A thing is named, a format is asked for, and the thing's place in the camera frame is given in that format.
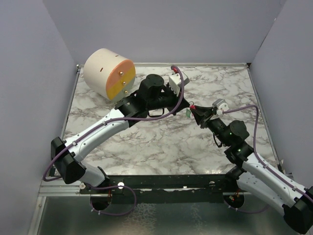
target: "purple cable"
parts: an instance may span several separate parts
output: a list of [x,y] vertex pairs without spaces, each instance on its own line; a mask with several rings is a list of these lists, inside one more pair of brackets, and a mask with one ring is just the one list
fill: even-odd
[[128,186],[118,186],[118,185],[115,185],[115,186],[109,186],[109,187],[102,187],[102,188],[98,188],[98,187],[93,187],[91,185],[89,185],[92,189],[97,189],[97,190],[107,190],[107,189],[111,189],[111,188],[127,188],[130,192],[132,192],[132,194],[134,195],[134,204],[132,206],[132,208],[127,211],[127,212],[123,212],[123,213],[108,213],[108,212],[104,212],[104,211],[97,211],[95,208],[93,208],[93,205],[92,205],[92,202],[90,201],[90,206],[92,207],[92,210],[93,211],[96,211],[98,213],[101,213],[101,214],[106,214],[106,215],[111,215],[111,216],[123,216],[123,215],[127,215],[129,214],[130,212],[132,212],[136,205],[137,205],[137,197],[136,197],[136,194],[134,192],[134,190]]
[[[175,65],[172,65],[172,66],[171,66],[171,69],[177,71],[177,73],[180,75],[180,79],[181,79],[181,92],[180,92],[180,94],[179,94],[179,100],[178,100],[176,106],[174,107],[174,109],[172,109],[169,113],[167,113],[167,114],[165,114],[165,115],[162,115],[162,116],[160,116],[160,117],[152,117],[152,118],[138,118],[138,117],[127,117],[127,118],[126,118],[126,117],[122,117],[122,118],[121,118],[121,117],[119,117],[119,118],[112,118],[112,119],[109,119],[109,120],[107,120],[107,121],[105,122],[105,124],[108,124],[108,123],[113,122],[113,121],[122,121],[122,120],[124,120],[124,121],[130,121],[130,120],[131,120],[131,121],[136,121],[136,120],[137,120],[137,121],[155,121],[155,120],[160,120],[160,119],[162,119],[162,118],[168,117],[169,115],[173,114],[173,113],[176,111],[176,109],[180,106],[180,104],[181,104],[181,102],[182,102],[182,100],[183,100],[183,98],[184,98],[184,91],[185,91],[185,88],[184,88],[184,79],[183,79],[183,75],[182,75],[180,69],[179,69],[177,66],[175,66]],[[104,125],[104,124],[101,123],[101,124],[95,126],[95,127],[92,128],[91,130],[89,130],[88,132],[86,132],[84,135],[82,135],[80,138],[78,138],[78,139],[75,141],[75,143],[80,142],[82,139],[84,139],[85,137],[87,137],[88,135],[90,135],[92,132],[94,132],[95,130],[99,129],[99,128],[102,127],[103,125]],[[47,169],[46,169],[45,172],[44,172],[43,181],[49,182],[49,181],[53,181],[53,180],[57,180],[57,179],[60,179],[60,178],[61,178],[61,176],[57,176],[57,177],[54,177],[54,178],[51,178],[51,179],[47,179],[47,178],[46,178],[46,175],[47,175],[47,173],[49,172],[49,170],[51,169],[51,167],[53,166],[53,164],[59,159],[59,157],[60,157],[63,153],[65,153],[67,150],[69,150],[70,148],[72,148],[72,147],[73,147],[73,144],[71,143],[69,146],[67,146],[66,148],[64,148],[59,154],[57,154],[57,155],[53,158],[53,160],[50,162],[50,164],[48,165]]]
[[245,213],[245,214],[258,214],[258,213],[262,213],[262,212],[266,211],[269,208],[269,205],[266,205],[263,209],[260,209],[258,211],[254,211],[253,212],[253,211],[245,211],[245,210],[242,210],[242,209],[234,208],[231,205],[229,205],[225,200],[224,200],[224,203],[226,205],[228,205],[229,208],[231,208],[231,209],[233,209],[233,210],[235,210],[237,212],[241,212],[241,213]]
[[[254,154],[256,156],[256,158],[258,159],[258,161],[263,165],[266,166],[267,164],[265,162],[263,162],[261,160],[261,158],[259,157],[258,153],[256,152],[256,129],[257,129],[257,125],[258,125],[258,119],[259,119],[259,108],[258,106],[256,106],[255,104],[250,104],[247,105],[245,107],[242,108],[238,108],[238,109],[233,109],[233,110],[228,110],[228,111],[224,111],[223,114],[230,114],[233,112],[237,112],[237,111],[241,111],[243,109],[248,109],[248,108],[255,108],[256,109],[256,117],[255,117],[255,124],[254,124],[254,131],[253,131],[253,149],[254,149]],[[282,182],[284,182],[286,185],[288,185],[289,187],[293,188],[293,185],[291,183],[289,183],[287,180],[285,180],[283,177],[281,177],[278,173],[276,173],[273,169],[271,169],[270,167],[266,167],[267,170],[269,170],[273,175],[275,175],[278,179],[280,179]],[[301,191],[298,188],[295,188],[295,190],[299,193],[301,193],[303,196],[305,196],[310,202],[313,203],[313,199],[310,198],[305,192]]]

